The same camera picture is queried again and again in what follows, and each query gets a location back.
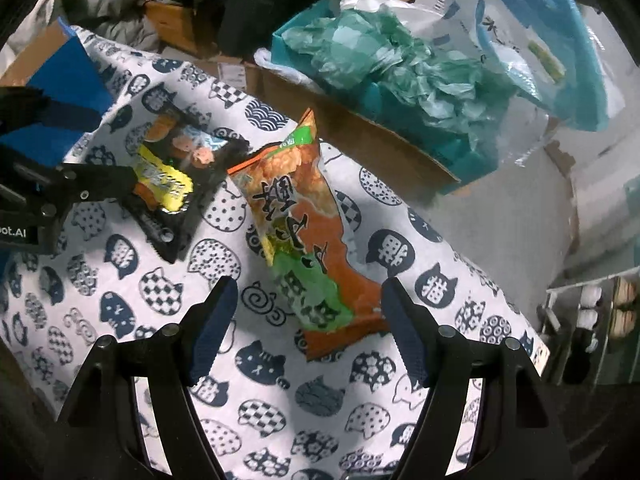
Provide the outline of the black yellow snack bag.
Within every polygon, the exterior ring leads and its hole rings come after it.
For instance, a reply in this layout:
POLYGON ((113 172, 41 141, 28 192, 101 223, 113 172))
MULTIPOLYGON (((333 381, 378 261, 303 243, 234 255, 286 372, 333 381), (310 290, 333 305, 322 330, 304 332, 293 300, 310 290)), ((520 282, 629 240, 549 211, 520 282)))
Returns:
POLYGON ((242 136, 206 132, 178 108, 157 116, 132 155, 137 183, 122 206, 160 258, 173 263, 186 250, 200 224, 201 201, 249 151, 242 136))

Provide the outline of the grey garment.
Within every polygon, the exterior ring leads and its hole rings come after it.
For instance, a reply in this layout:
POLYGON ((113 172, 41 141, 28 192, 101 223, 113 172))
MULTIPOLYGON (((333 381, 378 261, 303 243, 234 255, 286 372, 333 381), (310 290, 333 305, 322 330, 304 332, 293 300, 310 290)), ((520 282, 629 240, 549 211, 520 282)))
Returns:
POLYGON ((68 24, 123 44, 127 47, 157 52, 160 35, 146 17, 145 0, 62 0, 68 24))

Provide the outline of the cat pattern tablecloth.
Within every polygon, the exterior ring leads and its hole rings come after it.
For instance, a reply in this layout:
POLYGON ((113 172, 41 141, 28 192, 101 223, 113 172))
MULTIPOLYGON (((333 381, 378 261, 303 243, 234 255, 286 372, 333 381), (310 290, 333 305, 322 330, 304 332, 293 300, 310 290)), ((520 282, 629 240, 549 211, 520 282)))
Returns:
MULTIPOLYGON (((12 82, 57 84, 106 110, 93 132, 25 132, 26 151, 58 162, 123 165, 167 104, 215 138, 252 148, 295 127, 268 104, 198 66, 160 58, 53 24, 6 68, 12 82)), ((398 270, 407 287, 424 278, 422 302, 439 323, 470 339, 514 337, 536 367, 546 345, 502 290, 459 255, 383 181, 332 144, 321 147, 358 263, 369 249, 371 278, 398 270)), ((226 474, 235 479, 337 479, 399 460, 426 400, 391 336, 375 334, 319 361, 306 358, 298 319, 274 286, 252 213, 232 182, 195 209, 198 228, 180 260, 166 262, 114 200, 82 203, 68 215, 50 256, 20 252, 1 281, 1 338, 50 413, 102 335, 130 341, 177 322, 218 278, 239 284, 233 322, 212 369, 191 396, 226 474)))

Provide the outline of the orange green pea snack bag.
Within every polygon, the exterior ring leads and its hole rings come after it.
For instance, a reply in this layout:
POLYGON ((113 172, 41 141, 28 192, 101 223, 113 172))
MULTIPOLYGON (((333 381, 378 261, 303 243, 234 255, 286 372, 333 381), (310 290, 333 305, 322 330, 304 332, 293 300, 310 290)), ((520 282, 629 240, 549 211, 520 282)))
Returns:
POLYGON ((385 332, 381 286, 350 263, 352 228, 323 171, 316 118, 306 110, 279 144, 229 176, 246 199, 280 296, 314 360, 385 332))

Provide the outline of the shoe rack with shoes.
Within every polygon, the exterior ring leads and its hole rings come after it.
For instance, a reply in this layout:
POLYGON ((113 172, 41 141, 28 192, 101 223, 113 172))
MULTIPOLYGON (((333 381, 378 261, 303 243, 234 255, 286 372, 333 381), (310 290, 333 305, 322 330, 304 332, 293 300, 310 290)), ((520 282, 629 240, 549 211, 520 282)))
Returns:
POLYGON ((547 290, 538 308, 550 356, 541 369, 557 386, 639 380, 639 269, 547 290))

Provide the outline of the teal crumpled plastic bags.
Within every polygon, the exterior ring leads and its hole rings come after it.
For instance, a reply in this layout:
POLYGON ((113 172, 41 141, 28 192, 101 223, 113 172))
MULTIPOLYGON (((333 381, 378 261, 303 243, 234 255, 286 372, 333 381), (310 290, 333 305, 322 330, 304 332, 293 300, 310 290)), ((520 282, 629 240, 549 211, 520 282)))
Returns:
POLYGON ((388 6, 334 12, 320 0, 273 33, 271 58, 462 183, 499 167, 498 134, 514 84, 475 58, 416 38, 388 6))

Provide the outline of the blue white plastic bag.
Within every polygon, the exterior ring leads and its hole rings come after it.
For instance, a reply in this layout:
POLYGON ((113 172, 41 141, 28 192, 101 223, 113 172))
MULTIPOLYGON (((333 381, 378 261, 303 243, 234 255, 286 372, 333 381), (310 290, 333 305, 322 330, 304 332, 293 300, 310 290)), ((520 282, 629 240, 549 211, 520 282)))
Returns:
POLYGON ((624 108, 605 48, 574 0, 416 0, 433 44, 476 58, 562 125, 601 132, 624 108))

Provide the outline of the blue cardboard box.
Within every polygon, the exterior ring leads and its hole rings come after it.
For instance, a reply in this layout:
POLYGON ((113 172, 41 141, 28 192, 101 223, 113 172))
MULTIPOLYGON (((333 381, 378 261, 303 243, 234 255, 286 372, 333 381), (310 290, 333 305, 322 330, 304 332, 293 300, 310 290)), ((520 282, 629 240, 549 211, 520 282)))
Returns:
MULTIPOLYGON (((76 32, 60 18, 43 29, 1 76, 3 87, 36 89, 55 101, 93 108, 103 115, 114 104, 101 75, 76 32)), ((28 99, 11 108, 21 127, 1 137, 1 143, 54 167, 85 133, 34 123, 35 107, 28 99)))

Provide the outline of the white towel pile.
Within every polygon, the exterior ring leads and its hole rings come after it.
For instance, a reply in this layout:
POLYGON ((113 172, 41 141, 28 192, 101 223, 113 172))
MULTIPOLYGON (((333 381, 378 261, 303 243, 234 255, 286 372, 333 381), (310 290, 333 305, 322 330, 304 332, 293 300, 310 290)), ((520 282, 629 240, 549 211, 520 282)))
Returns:
POLYGON ((17 26, 16 31, 9 36, 1 49, 1 73, 13 64, 19 55, 40 32, 54 22, 57 18, 64 16, 62 0, 37 0, 32 10, 24 17, 24 20, 17 26))

